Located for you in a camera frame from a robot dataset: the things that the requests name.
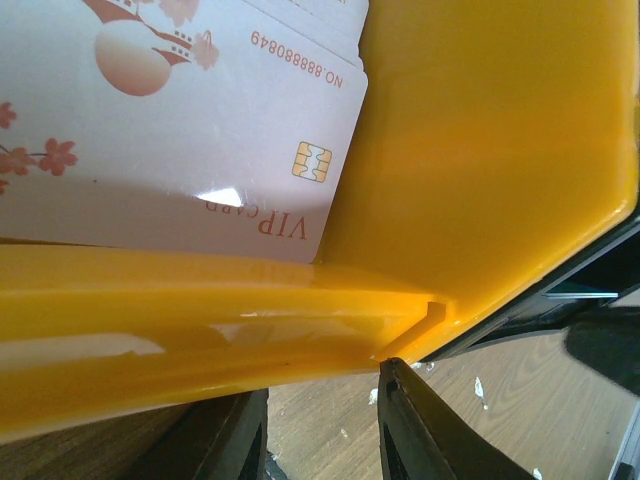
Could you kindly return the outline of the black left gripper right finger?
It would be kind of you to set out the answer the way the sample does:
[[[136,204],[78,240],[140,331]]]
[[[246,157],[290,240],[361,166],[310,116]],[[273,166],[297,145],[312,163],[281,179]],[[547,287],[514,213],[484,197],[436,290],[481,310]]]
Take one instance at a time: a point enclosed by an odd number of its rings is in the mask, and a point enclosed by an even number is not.
[[[380,364],[378,424],[385,479],[531,479],[477,434],[400,358]]]

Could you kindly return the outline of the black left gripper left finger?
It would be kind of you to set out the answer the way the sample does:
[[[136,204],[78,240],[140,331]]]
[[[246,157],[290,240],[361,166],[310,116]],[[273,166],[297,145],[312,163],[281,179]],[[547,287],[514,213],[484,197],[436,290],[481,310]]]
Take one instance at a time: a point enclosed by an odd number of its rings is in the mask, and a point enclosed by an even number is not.
[[[129,479],[261,479],[266,389],[192,404],[127,470]]]

